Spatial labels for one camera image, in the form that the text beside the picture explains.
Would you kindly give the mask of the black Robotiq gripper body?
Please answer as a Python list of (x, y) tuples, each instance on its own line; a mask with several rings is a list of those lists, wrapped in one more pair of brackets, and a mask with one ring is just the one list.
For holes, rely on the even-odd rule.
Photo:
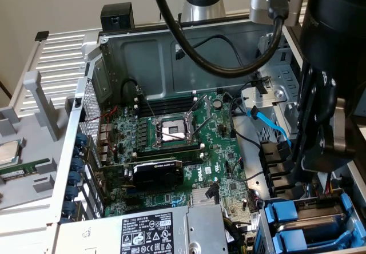
[(306, 62), (357, 105), (365, 89), (365, 0), (308, 0), (300, 47)]

